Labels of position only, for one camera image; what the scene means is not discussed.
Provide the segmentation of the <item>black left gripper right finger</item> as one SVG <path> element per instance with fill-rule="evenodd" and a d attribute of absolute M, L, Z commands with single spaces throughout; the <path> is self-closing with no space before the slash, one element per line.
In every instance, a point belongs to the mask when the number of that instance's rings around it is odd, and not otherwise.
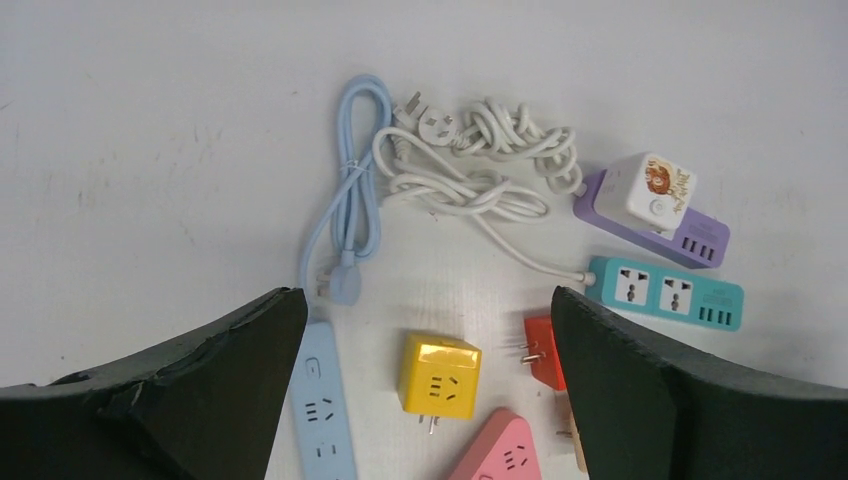
<path fill-rule="evenodd" d="M 554 337 L 593 479 L 843 479 L 847 392 L 706 353 L 568 287 Z"/>

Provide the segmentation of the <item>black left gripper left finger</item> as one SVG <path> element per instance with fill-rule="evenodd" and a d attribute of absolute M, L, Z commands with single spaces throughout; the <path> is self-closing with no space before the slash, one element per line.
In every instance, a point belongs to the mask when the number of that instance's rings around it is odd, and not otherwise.
<path fill-rule="evenodd" d="M 45 386 L 1 391 L 5 479 L 261 479 L 307 322 L 278 288 Z"/>

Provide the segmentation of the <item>beige cube socket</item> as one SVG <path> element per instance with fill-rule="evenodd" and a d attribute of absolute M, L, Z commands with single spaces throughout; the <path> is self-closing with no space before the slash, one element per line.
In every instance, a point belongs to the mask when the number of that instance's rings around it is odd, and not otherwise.
<path fill-rule="evenodd" d="M 585 453 L 581 443 L 579 430 L 577 428 L 577 422 L 575 420 L 574 411 L 568 394 L 565 393 L 563 395 L 557 396 L 556 405 L 558 412 L 560 413 L 564 421 L 562 430 L 558 430 L 557 434 L 564 435 L 565 437 L 571 440 L 571 443 L 574 448 L 577 468 L 582 473 L 587 474 L 588 467 L 585 459 Z"/>

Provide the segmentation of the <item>red cube socket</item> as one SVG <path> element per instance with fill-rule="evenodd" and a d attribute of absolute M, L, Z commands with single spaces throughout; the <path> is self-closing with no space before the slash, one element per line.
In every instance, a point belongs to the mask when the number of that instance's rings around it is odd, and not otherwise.
<path fill-rule="evenodd" d="M 567 390 L 564 372 L 555 341 L 550 315 L 524 319 L 526 353 L 521 364 L 530 368 L 531 375 L 540 383 L 557 392 Z"/>

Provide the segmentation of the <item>teal power strip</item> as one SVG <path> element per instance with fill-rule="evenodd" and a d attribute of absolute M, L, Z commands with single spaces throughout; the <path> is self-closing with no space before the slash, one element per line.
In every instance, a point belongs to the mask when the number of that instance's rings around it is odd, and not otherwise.
<path fill-rule="evenodd" d="M 622 257 L 595 256 L 588 270 L 595 283 L 585 295 L 606 307 L 722 331 L 742 326 L 737 284 Z"/>

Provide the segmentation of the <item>pink power strip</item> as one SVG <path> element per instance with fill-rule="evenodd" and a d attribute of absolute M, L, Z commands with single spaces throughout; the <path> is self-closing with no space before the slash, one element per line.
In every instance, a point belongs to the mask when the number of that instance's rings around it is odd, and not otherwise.
<path fill-rule="evenodd" d="M 447 476 L 450 480 L 541 480 L 531 427 L 508 408 L 496 409 Z"/>

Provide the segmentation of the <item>purple power strip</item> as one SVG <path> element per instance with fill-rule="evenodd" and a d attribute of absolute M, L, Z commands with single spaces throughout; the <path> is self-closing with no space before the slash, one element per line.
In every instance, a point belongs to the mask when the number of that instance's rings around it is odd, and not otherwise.
<path fill-rule="evenodd" d="M 632 230 L 597 213 L 594 201 L 605 173 L 602 170 L 583 179 L 573 204 L 577 218 L 689 269 L 716 269 L 722 265 L 730 229 L 694 208 L 685 212 L 676 230 L 660 233 Z"/>

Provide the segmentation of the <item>yellow cube socket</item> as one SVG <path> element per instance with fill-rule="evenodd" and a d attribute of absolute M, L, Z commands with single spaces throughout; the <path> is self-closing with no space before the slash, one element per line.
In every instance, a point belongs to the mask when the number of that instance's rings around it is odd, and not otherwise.
<path fill-rule="evenodd" d="M 464 340 L 422 332 L 405 337 L 397 392 L 404 412 L 428 424 L 469 420 L 476 405 L 482 350 Z"/>

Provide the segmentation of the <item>white cube socket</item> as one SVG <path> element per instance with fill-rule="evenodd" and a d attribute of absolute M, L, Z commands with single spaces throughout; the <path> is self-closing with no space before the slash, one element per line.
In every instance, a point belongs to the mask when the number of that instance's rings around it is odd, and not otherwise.
<path fill-rule="evenodd" d="M 593 207 L 631 230 L 672 231 L 682 223 L 697 184 L 693 170 L 645 152 L 606 168 Z"/>

